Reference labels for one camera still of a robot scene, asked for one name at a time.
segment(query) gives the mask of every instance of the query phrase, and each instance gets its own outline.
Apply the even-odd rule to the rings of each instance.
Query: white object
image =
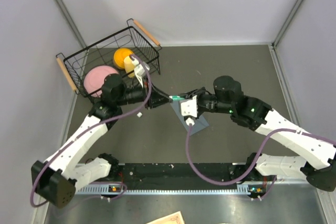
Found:
[[[307,132],[286,120],[276,110],[269,111],[265,120],[267,123],[262,124],[256,130],[257,133],[267,135],[271,131],[280,128]],[[336,148],[332,144],[308,136],[291,132],[279,132],[271,138],[299,154],[315,169],[323,169],[330,166],[328,160],[335,157]]]
[[[74,141],[74,143],[68,147],[60,156],[58,156],[50,165],[50,168],[53,170],[61,169],[61,174],[64,178],[76,179],[76,190],[79,190],[83,186],[99,178],[106,177],[110,171],[111,165],[102,158],[96,158],[89,164],[85,164],[76,168],[76,165],[89,150],[89,148],[108,131],[107,126],[106,124],[101,124],[84,134],[79,139],[75,139],[81,132],[99,122],[99,118],[87,115],[79,129],[76,130],[76,132],[62,147],[71,141]],[[46,161],[49,161],[54,155],[48,157]]]
[[[192,99],[180,101],[180,111],[182,116],[197,117],[197,96]]]
[[[135,74],[135,77],[137,78],[137,80],[139,81],[141,87],[143,87],[143,80],[142,80],[142,78],[146,75],[146,72],[145,72],[144,68],[142,67],[142,65],[138,62],[138,60],[133,59],[132,63],[134,65],[137,64],[136,67],[134,68],[134,74]],[[148,66],[148,64],[145,63],[145,62],[143,62],[143,64],[145,65],[145,67],[149,71],[150,67]]]
[[[192,118],[187,118],[187,120],[185,120],[185,123],[189,126],[190,124],[192,126],[195,125],[195,121]]]
[[[76,167],[71,173],[71,178],[76,179],[76,191],[89,185],[93,181],[109,175],[111,164],[103,158],[95,158],[89,164]]]
[[[269,156],[262,154],[256,164],[256,170],[263,176],[280,175],[284,177],[306,179],[306,175],[300,171],[306,160],[303,157]]]

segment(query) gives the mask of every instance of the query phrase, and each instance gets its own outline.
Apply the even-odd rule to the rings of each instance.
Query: pink plate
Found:
[[[119,72],[116,69],[110,66],[98,66],[91,69],[84,79],[84,87],[86,91],[90,94],[96,91],[97,89],[100,89],[101,86],[103,86],[104,84],[105,77],[112,73],[119,74]],[[91,96],[99,97],[100,95],[101,91],[99,90],[98,92],[92,94]]]

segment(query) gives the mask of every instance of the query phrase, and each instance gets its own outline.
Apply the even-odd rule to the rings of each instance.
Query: cable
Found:
[[[132,114],[135,114],[137,112],[139,112],[146,104],[147,102],[149,101],[149,98],[151,96],[151,93],[152,93],[152,81],[151,81],[151,77],[150,77],[150,74],[149,74],[149,71],[148,69],[145,67],[145,64],[142,62],[142,60],[136,56],[136,55],[132,55],[134,56],[138,61],[139,63],[142,65],[143,69],[145,70],[145,73],[147,75],[147,79],[148,79],[148,94],[145,98],[145,100],[143,101],[143,103],[137,107],[136,109],[132,110],[132,111],[129,111],[125,114],[122,114],[122,115],[117,115],[117,116],[114,116],[112,118],[109,118],[109,119],[106,119],[106,120],[103,120],[89,128],[87,128],[86,130],[84,130],[83,132],[81,132],[73,141],[69,142],[67,145],[65,145],[63,148],[61,148],[48,162],[47,164],[42,168],[42,170],[40,171],[40,173],[37,175],[34,183],[33,183],[33,187],[31,189],[31,192],[30,192],[30,204],[32,207],[40,207],[44,204],[46,204],[48,201],[44,201],[40,204],[35,204],[34,203],[34,192],[36,190],[36,187],[37,187],[37,184],[39,182],[39,180],[41,179],[42,177],[42,174],[46,171],[46,169],[51,165],[51,163],[57,158],[59,157],[69,146],[71,146],[76,140],[78,140],[80,137],[82,137],[84,134],[86,134],[87,132],[91,131],[94,127],[97,127],[101,124],[105,124],[105,123],[109,123],[109,122],[112,122],[112,121],[115,121],[115,120],[118,120],[118,119],[122,119],[122,118],[125,118],[126,116],[129,116],[129,115],[132,115]]]
[[[94,182],[94,183],[91,183],[91,184],[107,184],[107,182],[100,182],[100,183],[97,183],[97,182]],[[115,197],[113,198],[108,198],[108,202],[112,201],[112,200],[116,200],[116,199],[119,199],[122,195],[124,195],[127,191],[127,185],[124,184],[123,182],[113,182],[113,184],[118,184],[118,185],[121,185],[122,187],[124,187],[124,190],[116,195]],[[70,212],[71,210],[73,210],[74,208],[78,207],[79,204],[83,203],[84,201],[87,201],[88,199],[95,199],[95,198],[106,198],[104,196],[101,196],[101,195],[92,195],[92,196],[89,196],[89,197],[86,197],[84,198],[83,200],[79,201],[78,203],[74,204],[73,206],[71,206],[69,209],[66,210],[66,212],[64,212],[63,214],[61,215],[57,215],[56,213],[56,207],[53,207],[53,214],[54,216],[57,218],[57,219],[60,219],[62,218],[64,215],[66,215],[68,212]]]
[[[118,175],[121,177],[121,182],[124,182],[124,175],[122,175],[122,172],[118,173]]]
[[[251,165],[247,168],[247,170],[239,177],[233,179],[233,180],[230,180],[230,181],[226,181],[226,182],[219,182],[219,181],[215,181],[213,179],[210,179],[206,176],[204,176],[201,172],[199,172],[199,170],[195,167],[195,165],[193,164],[191,158],[190,158],[190,150],[189,150],[189,140],[190,140],[190,133],[191,133],[191,130],[192,130],[192,125],[190,124],[189,125],[189,130],[188,130],[188,134],[187,134],[187,138],[186,138],[186,141],[185,141],[185,151],[186,151],[186,156],[187,156],[187,159],[188,159],[188,162],[190,164],[190,167],[192,168],[192,170],[203,180],[209,182],[210,184],[213,184],[213,185],[217,185],[217,186],[228,186],[228,185],[232,185],[232,184],[235,184],[237,182],[239,182],[240,180],[242,180],[243,178],[245,178],[250,172],[251,170],[254,168],[254,166],[256,165],[257,161],[258,161],[258,158],[259,156],[261,155],[261,151],[264,149],[264,146],[265,144],[267,143],[267,141],[271,138],[271,136],[275,133],[278,133],[278,132],[282,132],[282,131],[285,131],[285,132],[292,132],[292,133],[297,133],[296,130],[292,130],[292,129],[276,129],[272,132],[270,132],[266,137],[265,139],[263,140],[262,144],[260,145],[260,148],[255,156],[255,158],[253,159]],[[333,140],[330,140],[328,138],[325,138],[325,137],[322,137],[322,136],[317,136],[315,134],[311,134],[311,133],[306,133],[306,132],[301,132],[300,134],[304,135],[304,136],[308,136],[308,137],[311,137],[311,138],[316,138],[318,140],[322,140],[322,141],[325,141],[327,143],[330,143],[330,144],[333,144],[333,145],[336,145],[336,141],[333,141]]]
[[[133,89],[134,89],[135,87],[137,87],[137,86],[140,84],[140,82],[138,82],[138,80],[137,80],[136,85],[134,85],[134,80],[137,80],[137,78],[132,78],[132,88],[133,88]]]
[[[167,93],[163,92],[161,89],[159,89],[158,87],[156,87],[153,83],[152,83],[152,87],[153,87],[154,91],[156,91],[157,93],[159,93],[163,97],[169,99],[170,101],[173,101],[173,99],[171,99],[170,96]]]
[[[267,187],[267,177],[264,176],[263,188]]]
[[[277,176],[274,176],[274,178],[273,178],[273,180],[272,180],[272,184],[269,186],[269,188],[267,189],[267,191],[265,192],[265,194],[262,195],[262,196],[259,198],[260,201],[263,200],[263,199],[269,194],[269,192],[270,192],[271,189],[273,188],[274,183],[275,183],[276,180],[277,180]]]

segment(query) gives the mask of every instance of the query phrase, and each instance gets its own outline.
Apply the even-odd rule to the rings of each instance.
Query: black wire basket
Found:
[[[133,25],[130,25],[131,22],[151,39],[155,46],[153,46]],[[113,56],[115,51],[119,48],[128,48],[132,50],[134,54],[149,65],[150,74],[154,72],[160,74],[159,50],[162,49],[160,43],[136,20],[127,20],[127,25],[126,28],[101,39],[68,57],[65,57],[62,53],[56,56],[64,75],[76,94],[81,94],[83,97],[89,98],[92,103],[97,102],[100,99],[99,96],[94,95],[97,94],[100,89],[88,93],[84,87],[84,79],[88,72],[97,66],[106,65],[114,67]],[[128,87],[138,84],[135,77],[128,77],[128,75],[134,71],[128,73],[124,70],[118,71]]]

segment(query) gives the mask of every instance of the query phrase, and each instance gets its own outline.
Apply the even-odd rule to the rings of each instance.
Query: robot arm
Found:
[[[121,115],[120,106],[143,102],[148,90],[145,83],[141,84],[141,87],[129,89],[124,85],[120,75],[108,76],[101,89],[101,102],[93,106],[82,125],[64,146],[85,129],[102,120]],[[262,135],[268,135],[273,130],[281,128],[293,129],[297,133],[304,132],[262,100],[244,95],[240,83],[228,76],[218,77],[214,81],[215,94],[201,88],[169,98],[163,95],[161,90],[153,87],[146,107],[156,108],[172,100],[178,101],[180,112],[188,125],[193,125],[194,120],[202,113],[210,112],[230,114],[231,120],[239,126],[247,127]],[[99,155],[91,163],[76,168],[88,149],[114,124],[115,121],[101,124],[78,138],[43,173],[35,192],[61,208],[69,203],[75,192],[83,186],[106,176],[115,177],[118,174],[116,170],[118,161],[108,154]],[[277,157],[262,154],[255,166],[258,173],[263,176],[306,178],[313,186],[326,191],[333,191],[336,188],[336,148],[332,144],[291,132],[278,132],[271,138],[300,156]],[[47,158],[44,163],[35,162],[31,168],[33,182],[54,155]]]
[[[260,99],[244,95],[240,83],[229,76],[218,77],[214,81],[214,90],[215,94],[208,94],[205,89],[199,89],[180,101],[181,114],[188,125],[193,125],[194,119],[203,112],[212,112],[231,114],[233,122],[265,136],[278,129],[294,130],[296,134],[281,131],[271,138],[299,156],[262,154],[255,170],[263,176],[307,179],[314,187],[326,191],[336,188],[335,146],[303,135],[302,132],[307,131],[286,120]]]

